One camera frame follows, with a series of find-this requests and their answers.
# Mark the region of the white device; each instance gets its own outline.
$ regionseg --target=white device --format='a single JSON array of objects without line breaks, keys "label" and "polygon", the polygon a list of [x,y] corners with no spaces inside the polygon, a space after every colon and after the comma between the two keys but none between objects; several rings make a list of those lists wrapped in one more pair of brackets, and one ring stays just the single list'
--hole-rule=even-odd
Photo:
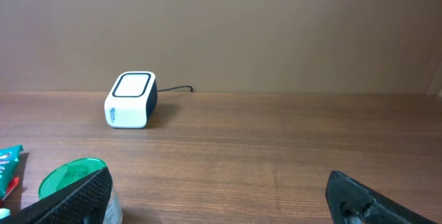
[{"label": "white device", "polygon": [[154,73],[122,73],[104,102],[106,121],[114,128],[143,128],[157,105],[157,98]]}]

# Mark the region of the green cap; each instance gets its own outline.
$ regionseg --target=green cap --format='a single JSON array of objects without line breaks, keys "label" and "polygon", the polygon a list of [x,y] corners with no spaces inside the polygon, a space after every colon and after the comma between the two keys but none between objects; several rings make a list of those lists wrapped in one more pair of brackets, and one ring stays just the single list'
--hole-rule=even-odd
[{"label": "green cap", "polygon": [[39,188],[39,199],[43,199],[103,167],[106,163],[98,158],[81,158],[60,166],[44,178]]}]

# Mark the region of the wooden table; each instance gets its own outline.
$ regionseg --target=wooden table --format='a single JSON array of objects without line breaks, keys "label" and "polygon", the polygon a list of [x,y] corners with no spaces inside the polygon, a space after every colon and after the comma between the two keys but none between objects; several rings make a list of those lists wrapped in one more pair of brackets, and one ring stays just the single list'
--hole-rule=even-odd
[{"label": "wooden table", "polygon": [[148,128],[129,130],[107,125],[106,96],[0,93],[1,146],[27,153],[6,207],[37,201],[56,167],[98,157],[124,223],[331,223],[334,169],[442,222],[441,99],[160,93]]}]

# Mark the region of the black textured object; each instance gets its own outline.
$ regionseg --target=black textured object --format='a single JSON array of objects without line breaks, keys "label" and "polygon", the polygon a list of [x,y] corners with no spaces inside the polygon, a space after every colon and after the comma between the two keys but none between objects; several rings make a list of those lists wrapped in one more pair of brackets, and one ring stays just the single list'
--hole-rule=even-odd
[{"label": "black textured object", "polygon": [[325,198],[335,224],[433,224],[340,171],[330,173]]},{"label": "black textured object", "polygon": [[112,194],[107,167],[41,199],[0,224],[102,224]]}]

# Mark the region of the brown wall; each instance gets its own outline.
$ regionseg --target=brown wall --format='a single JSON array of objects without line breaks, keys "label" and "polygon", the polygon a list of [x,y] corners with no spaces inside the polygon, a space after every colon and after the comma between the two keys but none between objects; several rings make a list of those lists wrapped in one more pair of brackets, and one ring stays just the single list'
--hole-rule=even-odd
[{"label": "brown wall", "polygon": [[0,90],[436,93],[442,0],[0,0]]}]

